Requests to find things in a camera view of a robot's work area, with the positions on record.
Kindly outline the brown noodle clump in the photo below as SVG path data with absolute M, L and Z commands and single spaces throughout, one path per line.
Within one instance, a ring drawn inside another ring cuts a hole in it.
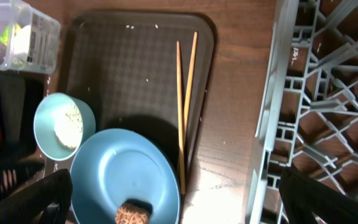
M 148 224 L 149 221 L 150 213 L 131 203 L 122 204 L 115 216 L 117 224 Z

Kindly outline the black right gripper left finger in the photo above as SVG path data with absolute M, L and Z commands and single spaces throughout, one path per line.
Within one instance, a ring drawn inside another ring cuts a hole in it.
M 72 192 L 70 172 L 58 170 L 0 201 L 0 223 L 64 224 Z

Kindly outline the blue plate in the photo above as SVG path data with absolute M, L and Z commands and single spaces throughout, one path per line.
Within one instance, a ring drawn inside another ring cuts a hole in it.
M 150 210 L 151 223 L 178 223 L 180 188 L 165 154 L 126 129 L 106 129 L 86 140 L 70 169 L 71 207 L 78 223 L 114 223 L 132 202 Z

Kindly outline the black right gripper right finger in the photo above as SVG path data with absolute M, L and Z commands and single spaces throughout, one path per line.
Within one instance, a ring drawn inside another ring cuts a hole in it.
M 358 202 L 290 167 L 282 171 L 279 192 L 289 223 L 358 223 Z

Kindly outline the white paper napkin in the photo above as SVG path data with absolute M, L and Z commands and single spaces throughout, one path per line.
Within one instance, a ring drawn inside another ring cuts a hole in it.
M 13 56 L 15 61 L 25 62 L 30 48 L 31 25 L 24 26 L 15 36 Z

